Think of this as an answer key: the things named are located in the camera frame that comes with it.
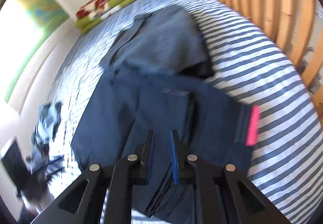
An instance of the navy blue pants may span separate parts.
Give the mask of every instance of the navy blue pants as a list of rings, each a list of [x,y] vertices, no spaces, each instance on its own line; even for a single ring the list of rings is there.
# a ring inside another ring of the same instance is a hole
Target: navy blue pants
[[[112,165],[133,153],[154,130],[153,169],[148,186],[134,186],[132,207],[174,224],[192,223],[189,186],[172,182],[170,131],[209,163],[234,164],[247,173],[252,147],[245,146],[251,107],[201,80],[142,75],[127,66],[101,76],[71,147],[81,170]]]

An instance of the bedsheet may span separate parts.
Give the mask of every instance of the bedsheet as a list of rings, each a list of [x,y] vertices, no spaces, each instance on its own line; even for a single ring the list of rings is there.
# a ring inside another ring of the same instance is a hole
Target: bedsheet
[[[48,100],[63,103],[50,156],[64,155],[66,169],[53,179],[50,191],[58,196],[80,174],[70,143],[103,72],[101,58],[135,15],[171,4],[186,9],[204,36],[215,72],[206,82],[260,107],[249,179],[292,223],[306,223],[323,196],[323,135],[314,105],[280,49],[248,19],[217,0],[138,0],[78,39],[48,95]],[[132,215],[136,224],[158,221],[135,211]]]

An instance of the silver screw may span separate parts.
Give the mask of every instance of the silver screw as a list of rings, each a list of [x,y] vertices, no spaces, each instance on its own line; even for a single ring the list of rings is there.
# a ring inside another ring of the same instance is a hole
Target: silver screw
[[[138,156],[136,156],[135,154],[132,154],[132,155],[128,156],[129,161],[136,161],[137,159],[138,159]]]
[[[234,171],[235,170],[235,165],[232,165],[232,164],[227,164],[226,166],[225,166],[225,169],[227,170],[227,171]]]
[[[188,155],[188,156],[187,156],[187,159],[188,159],[189,161],[196,161],[196,160],[197,160],[197,156],[196,156],[196,155],[191,154],[191,155]]]
[[[93,164],[90,166],[91,171],[97,171],[100,169],[100,166],[98,164]]]

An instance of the green curtain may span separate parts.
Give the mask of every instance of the green curtain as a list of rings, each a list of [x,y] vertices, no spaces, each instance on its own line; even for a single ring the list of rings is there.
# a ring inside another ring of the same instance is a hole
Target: green curtain
[[[4,98],[5,102],[8,103],[12,91],[25,69],[26,65],[33,57],[35,52],[43,44],[43,42],[64,22],[68,19],[68,15],[64,10],[58,5],[55,0],[17,0],[20,5],[25,9],[26,13],[36,26],[42,30],[43,36],[38,41],[36,46],[28,54],[20,68],[16,71],[16,74],[10,83],[7,90],[6,96]]]

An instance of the colorful curtain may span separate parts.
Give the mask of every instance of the colorful curtain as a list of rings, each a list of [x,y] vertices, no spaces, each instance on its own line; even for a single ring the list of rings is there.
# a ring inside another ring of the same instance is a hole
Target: colorful curtain
[[[28,15],[29,19],[34,23],[35,31],[39,31],[41,35],[39,35],[35,40],[35,46],[33,48],[27,48],[29,50],[26,52],[24,59],[20,59],[21,62],[16,63],[16,70],[12,75],[12,80],[7,87],[7,91],[4,97],[6,102],[9,101],[9,98],[12,94],[12,91],[28,64],[29,60],[35,54],[35,52],[39,49],[39,47],[43,44],[43,42],[64,22],[68,19],[68,15],[62,10],[62,8],[58,5],[55,0],[15,0],[20,4],[20,7],[25,10],[25,13]],[[19,18],[17,15],[20,13],[16,13],[15,9],[5,8],[3,13],[10,13],[10,18],[12,18],[14,23],[19,25]]]

